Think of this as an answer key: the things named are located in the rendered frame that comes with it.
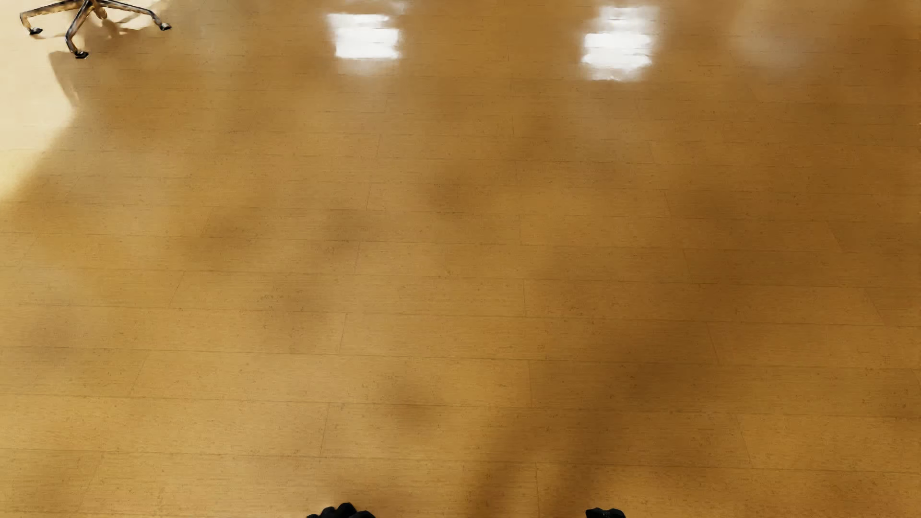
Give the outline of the chrome office chair base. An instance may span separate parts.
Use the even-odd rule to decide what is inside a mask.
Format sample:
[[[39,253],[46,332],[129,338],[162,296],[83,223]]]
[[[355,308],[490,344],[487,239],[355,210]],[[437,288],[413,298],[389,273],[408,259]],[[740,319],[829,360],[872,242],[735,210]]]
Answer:
[[[158,29],[162,31],[171,29],[170,24],[159,18],[155,12],[149,8],[126,4],[119,0],[60,0],[59,2],[55,2],[51,5],[40,6],[27,11],[22,11],[19,13],[18,18],[23,28],[29,32],[29,35],[37,36],[42,32],[42,29],[32,25],[32,18],[61,13],[64,11],[75,11],[75,17],[64,33],[64,41],[68,51],[75,56],[75,59],[82,60],[86,59],[89,53],[79,49],[75,45],[74,36],[82,28],[86,22],[86,19],[89,18],[90,15],[95,15],[101,20],[107,19],[108,9],[144,15],[151,18]]]

